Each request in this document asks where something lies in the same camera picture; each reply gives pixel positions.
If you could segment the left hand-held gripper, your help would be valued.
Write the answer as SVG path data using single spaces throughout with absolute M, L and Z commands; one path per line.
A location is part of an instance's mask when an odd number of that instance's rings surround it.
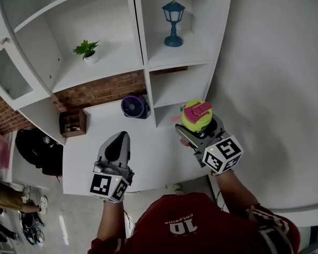
M 108 138 L 100 146 L 98 162 L 94 163 L 89 194 L 104 201 L 121 203 L 134 176 L 134 172 L 127 166 L 129 159 L 129 134 L 122 131 Z

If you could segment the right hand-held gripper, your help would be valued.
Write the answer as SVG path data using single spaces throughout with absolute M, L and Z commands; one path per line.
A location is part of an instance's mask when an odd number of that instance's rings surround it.
M 215 136 L 221 137 L 225 132 L 222 120 L 213 114 L 217 126 Z M 216 174 L 222 174 L 231 170 L 238 164 L 244 150 L 234 135 L 226 137 L 220 141 L 212 141 L 212 144 L 205 148 L 205 133 L 193 132 L 181 124 L 175 125 L 175 130 L 180 139 L 187 146 L 190 146 L 196 154 L 196 158 L 201 167 L 208 167 Z

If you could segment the yellow can with pink lid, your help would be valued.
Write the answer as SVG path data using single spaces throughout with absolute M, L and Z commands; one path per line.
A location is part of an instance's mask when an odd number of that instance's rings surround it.
M 180 107 L 181 114 L 172 119 L 172 121 L 181 120 L 181 125 L 186 126 L 193 132 L 204 132 L 206 137 L 213 137 L 216 130 L 216 122 L 213 119 L 212 105 L 202 100 L 192 100 Z

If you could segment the white desk with hutch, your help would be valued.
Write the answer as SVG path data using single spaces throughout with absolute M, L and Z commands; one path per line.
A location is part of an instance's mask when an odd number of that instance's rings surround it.
M 15 37 L 50 96 L 18 111 L 61 144 L 61 111 L 146 94 L 154 125 L 168 125 L 174 107 L 205 99 L 223 41 L 231 0 L 175 0 L 185 7 L 170 35 L 162 7 L 173 0 L 2 0 Z M 72 52 L 97 42 L 88 65 Z

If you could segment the person's right forearm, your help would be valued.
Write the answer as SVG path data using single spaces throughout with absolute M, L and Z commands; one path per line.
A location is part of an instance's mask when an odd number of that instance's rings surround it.
M 259 203 L 232 170 L 216 175 L 215 178 L 230 213 L 243 215 L 247 209 Z

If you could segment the person's left forearm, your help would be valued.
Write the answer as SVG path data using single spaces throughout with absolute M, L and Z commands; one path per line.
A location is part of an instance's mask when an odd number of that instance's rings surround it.
M 104 202 L 102 217 L 96 237 L 102 241 L 126 237 L 123 202 Z

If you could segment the purple desk fan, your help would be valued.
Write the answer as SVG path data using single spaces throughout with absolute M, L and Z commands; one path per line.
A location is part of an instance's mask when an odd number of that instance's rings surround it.
M 121 110 L 124 116 L 133 119 L 147 119 L 149 105 L 144 96 L 128 95 L 121 101 Z

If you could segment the brown wooden organizer box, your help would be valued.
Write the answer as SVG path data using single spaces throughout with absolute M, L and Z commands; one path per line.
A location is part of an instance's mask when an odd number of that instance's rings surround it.
M 81 108 L 60 113 L 60 134 L 65 138 L 86 134 L 87 116 Z

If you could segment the dark brown chair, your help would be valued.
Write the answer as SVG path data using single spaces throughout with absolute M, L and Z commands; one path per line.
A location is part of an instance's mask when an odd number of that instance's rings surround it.
M 63 177 L 63 169 L 62 166 L 52 166 L 52 167 L 43 167 L 42 173 L 46 176 L 53 176 L 59 180 L 59 177 Z

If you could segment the black backpack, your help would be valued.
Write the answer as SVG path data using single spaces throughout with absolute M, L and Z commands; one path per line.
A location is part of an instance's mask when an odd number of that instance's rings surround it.
M 38 128 L 18 130 L 15 145 L 21 156 L 37 169 L 48 166 L 63 168 L 63 145 Z

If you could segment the person's red shirt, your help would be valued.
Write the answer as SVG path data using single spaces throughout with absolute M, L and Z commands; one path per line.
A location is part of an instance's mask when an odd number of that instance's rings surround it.
M 297 254 L 298 228 L 260 204 L 222 211 L 206 194 L 164 195 L 130 238 L 94 239 L 87 254 Z

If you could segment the small potted green plant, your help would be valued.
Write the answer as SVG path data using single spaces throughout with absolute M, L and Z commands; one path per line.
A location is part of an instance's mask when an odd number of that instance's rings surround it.
M 98 43 L 99 41 L 89 43 L 87 40 L 84 40 L 79 46 L 73 49 L 72 52 L 82 56 L 83 61 L 88 65 L 93 65 L 98 60 L 95 50 L 98 47 Z

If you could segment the blue lantern lamp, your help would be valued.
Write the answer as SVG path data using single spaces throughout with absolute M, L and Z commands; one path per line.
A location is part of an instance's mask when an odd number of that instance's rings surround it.
M 171 24 L 170 35 L 164 40 L 164 44 L 168 47 L 180 47 L 183 40 L 177 35 L 176 25 L 181 21 L 185 7 L 173 0 L 162 7 L 165 19 Z

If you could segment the white arched glass cabinet door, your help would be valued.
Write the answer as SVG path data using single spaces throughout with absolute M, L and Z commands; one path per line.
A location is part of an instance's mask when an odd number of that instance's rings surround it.
M 50 96 L 22 51 L 0 0 L 0 97 L 14 110 Z

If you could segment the black framed glass door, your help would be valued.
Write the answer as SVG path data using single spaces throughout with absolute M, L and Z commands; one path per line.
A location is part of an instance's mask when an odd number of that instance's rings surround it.
M 318 225 L 298 229 L 301 235 L 298 254 L 318 254 Z

